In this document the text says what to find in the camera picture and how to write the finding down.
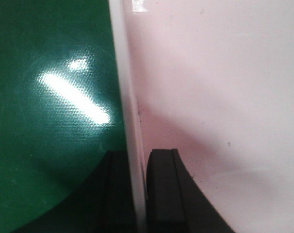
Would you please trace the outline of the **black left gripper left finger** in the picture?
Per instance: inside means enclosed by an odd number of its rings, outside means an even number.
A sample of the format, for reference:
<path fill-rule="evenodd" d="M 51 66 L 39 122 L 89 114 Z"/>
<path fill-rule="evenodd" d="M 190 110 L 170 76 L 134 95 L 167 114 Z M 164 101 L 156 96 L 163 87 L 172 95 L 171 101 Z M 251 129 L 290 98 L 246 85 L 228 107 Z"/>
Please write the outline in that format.
<path fill-rule="evenodd" d="M 72 194 L 16 232 L 137 232 L 127 153 L 108 151 Z"/>

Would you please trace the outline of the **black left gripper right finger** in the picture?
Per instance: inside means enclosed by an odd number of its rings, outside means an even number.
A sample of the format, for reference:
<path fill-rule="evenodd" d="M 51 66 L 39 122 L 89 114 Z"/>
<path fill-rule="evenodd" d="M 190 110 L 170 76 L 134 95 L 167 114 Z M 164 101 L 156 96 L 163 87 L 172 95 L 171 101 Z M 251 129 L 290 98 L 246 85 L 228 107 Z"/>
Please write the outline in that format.
<path fill-rule="evenodd" d="M 231 233 L 189 174 L 177 149 L 153 149 L 147 164 L 151 233 Z"/>

